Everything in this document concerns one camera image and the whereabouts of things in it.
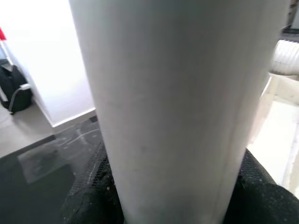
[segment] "baseboard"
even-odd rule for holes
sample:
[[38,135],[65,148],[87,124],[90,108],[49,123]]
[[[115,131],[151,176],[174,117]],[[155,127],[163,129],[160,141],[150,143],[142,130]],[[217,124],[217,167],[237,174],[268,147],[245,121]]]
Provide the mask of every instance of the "baseboard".
[[63,121],[60,121],[60,122],[54,124],[51,122],[51,119],[47,115],[46,111],[44,111],[40,102],[35,97],[33,97],[33,101],[37,104],[37,106],[40,108],[40,110],[44,114],[45,118],[47,119],[47,122],[51,125],[54,134],[59,133],[73,125],[76,125],[78,123],[81,123],[85,120],[88,120],[88,119],[96,116],[95,108],[93,107],[87,111],[84,111],[80,114],[77,114],[73,117],[70,117],[68,119],[65,119]]
[[54,133],[58,133],[63,131],[64,129],[67,129],[73,125],[76,125],[78,123],[81,123],[85,120],[88,120],[92,117],[96,116],[95,108],[91,108],[87,111],[84,111],[76,116],[70,117],[68,119],[65,119],[63,121],[60,121],[54,125],[52,125]]

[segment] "flexible duct hose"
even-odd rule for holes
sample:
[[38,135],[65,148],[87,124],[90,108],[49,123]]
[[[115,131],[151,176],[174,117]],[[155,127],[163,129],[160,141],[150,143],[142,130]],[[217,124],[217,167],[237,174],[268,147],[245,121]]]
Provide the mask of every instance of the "flexible duct hose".
[[299,43],[278,41],[270,72],[284,76],[299,75]]

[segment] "black bag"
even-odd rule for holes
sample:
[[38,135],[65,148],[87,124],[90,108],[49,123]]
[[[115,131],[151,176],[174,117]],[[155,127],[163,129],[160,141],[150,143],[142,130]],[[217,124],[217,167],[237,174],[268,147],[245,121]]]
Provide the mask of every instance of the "black bag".
[[[0,101],[6,109],[9,109],[13,94],[21,85],[26,83],[26,79],[15,65],[12,65],[11,71],[0,66],[0,88],[6,95],[6,98],[0,96]],[[10,112],[13,114],[14,112],[25,110],[31,105],[31,97],[32,92],[30,89],[16,92]]]

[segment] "black mesh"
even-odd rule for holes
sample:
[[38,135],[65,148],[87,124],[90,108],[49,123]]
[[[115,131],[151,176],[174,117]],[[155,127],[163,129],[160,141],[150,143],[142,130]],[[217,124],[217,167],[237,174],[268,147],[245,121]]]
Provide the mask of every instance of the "black mesh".
[[100,143],[62,208],[64,224],[123,224],[123,214],[105,146]]
[[[123,224],[105,146],[99,145],[76,177],[63,209],[64,224]],[[298,224],[299,201],[275,184],[246,150],[223,224]]]
[[246,150],[224,224],[299,224],[299,201]]

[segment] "white pole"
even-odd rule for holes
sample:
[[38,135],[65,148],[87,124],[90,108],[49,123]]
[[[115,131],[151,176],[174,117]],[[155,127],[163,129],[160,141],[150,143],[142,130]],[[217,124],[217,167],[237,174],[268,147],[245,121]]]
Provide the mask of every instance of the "white pole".
[[70,0],[128,224],[220,224],[283,0]]

